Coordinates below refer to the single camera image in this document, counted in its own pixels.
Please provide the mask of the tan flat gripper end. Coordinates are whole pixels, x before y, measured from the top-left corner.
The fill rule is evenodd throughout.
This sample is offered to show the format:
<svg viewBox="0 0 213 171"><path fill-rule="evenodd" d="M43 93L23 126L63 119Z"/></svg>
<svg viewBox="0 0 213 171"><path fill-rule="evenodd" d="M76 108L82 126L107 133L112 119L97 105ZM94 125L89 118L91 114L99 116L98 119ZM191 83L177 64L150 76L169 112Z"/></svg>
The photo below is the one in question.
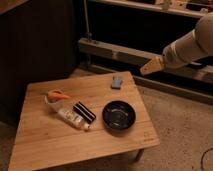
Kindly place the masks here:
<svg viewBox="0 0 213 171"><path fill-rule="evenodd" d="M151 74L154 72L158 72L164 69L163 60L156 56L152 58L149 62L147 62L144 66L140 68L140 72L142 75Z"/></svg>

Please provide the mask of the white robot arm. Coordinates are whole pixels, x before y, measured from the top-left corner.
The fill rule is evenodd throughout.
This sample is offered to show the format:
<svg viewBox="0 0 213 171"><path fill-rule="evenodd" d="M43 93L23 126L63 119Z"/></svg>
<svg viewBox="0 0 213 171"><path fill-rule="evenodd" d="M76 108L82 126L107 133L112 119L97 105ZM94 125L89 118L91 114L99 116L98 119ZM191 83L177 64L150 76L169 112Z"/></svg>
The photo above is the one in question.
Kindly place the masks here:
<svg viewBox="0 0 213 171"><path fill-rule="evenodd" d="M195 28L175 40L140 68L142 75L165 68L180 68L199 59L213 56L213 12L199 19Z"/></svg>

